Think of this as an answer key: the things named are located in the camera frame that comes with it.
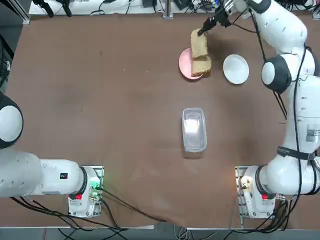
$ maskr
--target sticker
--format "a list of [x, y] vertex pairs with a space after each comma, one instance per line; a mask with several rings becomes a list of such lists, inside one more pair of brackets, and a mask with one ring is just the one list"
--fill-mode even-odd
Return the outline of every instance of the sticker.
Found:
[[80, 206], [80, 201], [78, 200], [69, 200], [69, 204], [72, 206]]
[[306, 127], [305, 141], [309, 143], [315, 143], [320, 136], [320, 124], [308, 124]]
[[60, 173], [60, 179], [68, 179], [68, 173], [67, 172], [61, 172]]
[[272, 205], [272, 201], [271, 201], [271, 200], [262, 200], [262, 205], [263, 205], [263, 206]]

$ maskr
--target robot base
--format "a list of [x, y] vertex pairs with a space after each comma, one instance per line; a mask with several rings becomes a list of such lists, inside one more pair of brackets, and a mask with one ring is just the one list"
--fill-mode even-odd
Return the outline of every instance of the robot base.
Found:
[[69, 195], [69, 214], [79, 218], [95, 218], [101, 214], [101, 201], [103, 192], [95, 189], [103, 187], [103, 166], [83, 166], [87, 174], [87, 183], [82, 195]]
[[276, 198], [267, 199], [257, 189], [255, 181], [257, 169], [258, 166], [235, 167], [235, 180], [242, 227], [244, 227], [243, 217], [266, 219], [275, 209]]

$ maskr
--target floor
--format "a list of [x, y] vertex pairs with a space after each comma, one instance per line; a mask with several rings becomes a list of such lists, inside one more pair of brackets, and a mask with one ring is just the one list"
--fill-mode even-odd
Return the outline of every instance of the floor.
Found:
[[[28, 10], [31, 0], [20, 0], [23, 7]], [[22, 30], [22, 20], [0, 4], [0, 33], [6, 39], [12, 50], [15, 51], [20, 33]], [[65, 234], [70, 234], [73, 230], [62, 228]], [[195, 240], [207, 237], [214, 230], [193, 230], [192, 234]], [[210, 239], [223, 239], [228, 230], [220, 230]], [[101, 240], [112, 235], [109, 229], [100, 228], [91, 232], [76, 231], [72, 237], [76, 240]], [[174, 240], [174, 227], [169, 223], [159, 223], [154, 229], [130, 229], [123, 233], [129, 240]], [[64, 240], [65, 237], [56, 228], [0, 228], [1, 240]], [[121, 239], [119, 236], [112, 237], [113, 240]], [[229, 240], [315, 240], [320, 239], [320, 231], [313, 230], [287, 230], [285, 232], [277, 231], [271, 234], [251, 233], [237, 234], [229, 236]]]

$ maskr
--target toast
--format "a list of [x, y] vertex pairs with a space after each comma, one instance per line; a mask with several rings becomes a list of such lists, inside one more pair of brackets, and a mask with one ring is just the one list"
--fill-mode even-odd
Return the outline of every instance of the toast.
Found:
[[191, 52], [193, 60], [206, 60], [208, 56], [207, 37], [202, 34], [198, 36], [199, 29], [191, 33]]
[[209, 56], [206, 57], [206, 60], [193, 60], [192, 61], [192, 77], [198, 77], [206, 74], [209, 74], [212, 67], [212, 61]]

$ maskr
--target pink plate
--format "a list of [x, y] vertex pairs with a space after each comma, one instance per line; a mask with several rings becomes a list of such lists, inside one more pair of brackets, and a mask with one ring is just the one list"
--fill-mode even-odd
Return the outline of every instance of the pink plate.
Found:
[[188, 79], [196, 80], [202, 77], [201, 76], [191, 76], [192, 73], [192, 53], [191, 48], [184, 50], [179, 58], [179, 68], [181, 73]]

